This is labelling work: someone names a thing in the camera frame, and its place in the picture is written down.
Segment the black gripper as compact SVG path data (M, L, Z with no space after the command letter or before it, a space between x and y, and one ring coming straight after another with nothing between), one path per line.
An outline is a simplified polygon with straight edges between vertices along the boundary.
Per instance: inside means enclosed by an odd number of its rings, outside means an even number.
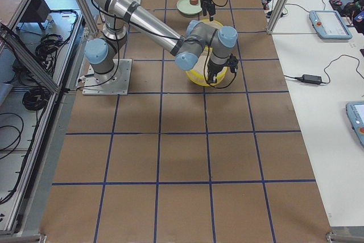
M213 0L200 0L201 8L202 8L202 14L207 15L207 10L209 13L209 20L214 20L215 15L215 4L213 3Z
M212 59L209 59L207 63L208 73L205 75L205 82L207 84L216 84L217 75L222 71L226 64L227 62L216 64Z

